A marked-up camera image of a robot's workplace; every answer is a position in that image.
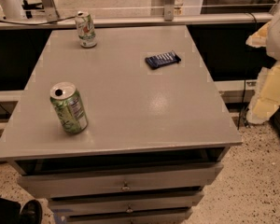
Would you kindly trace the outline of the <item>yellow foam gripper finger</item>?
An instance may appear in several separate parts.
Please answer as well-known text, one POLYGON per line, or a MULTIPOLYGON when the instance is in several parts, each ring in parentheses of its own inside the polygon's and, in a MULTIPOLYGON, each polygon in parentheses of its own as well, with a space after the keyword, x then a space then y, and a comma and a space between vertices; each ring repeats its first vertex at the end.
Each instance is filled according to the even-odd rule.
POLYGON ((272 68, 261 68, 246 119, 252 124, 262 124, 270 119, 279 106, 280 62, 276 62, 272 68))

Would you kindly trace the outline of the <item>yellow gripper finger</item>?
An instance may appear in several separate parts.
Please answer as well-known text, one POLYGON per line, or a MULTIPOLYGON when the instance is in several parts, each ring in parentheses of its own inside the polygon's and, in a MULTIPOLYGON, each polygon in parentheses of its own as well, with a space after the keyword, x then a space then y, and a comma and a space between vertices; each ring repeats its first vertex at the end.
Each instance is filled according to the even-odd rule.
POLYGON ((265 23, 254 34, 250 35, 245 43, 253 48, 265 47, 269 25, 269 22, 265 23))

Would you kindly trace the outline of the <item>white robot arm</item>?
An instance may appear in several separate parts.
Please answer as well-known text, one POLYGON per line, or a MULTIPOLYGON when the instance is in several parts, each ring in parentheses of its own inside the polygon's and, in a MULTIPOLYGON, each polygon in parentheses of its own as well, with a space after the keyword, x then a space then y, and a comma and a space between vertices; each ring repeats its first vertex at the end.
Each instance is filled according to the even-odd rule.
POLYGON ((266 48, 266 54, 275 59, 272 68, 260 70, 255 94, 246 114, 249 123, 262 124, 280 107, 280 8, 271 21, 246 40, 246 44, 254 48, 266 48))

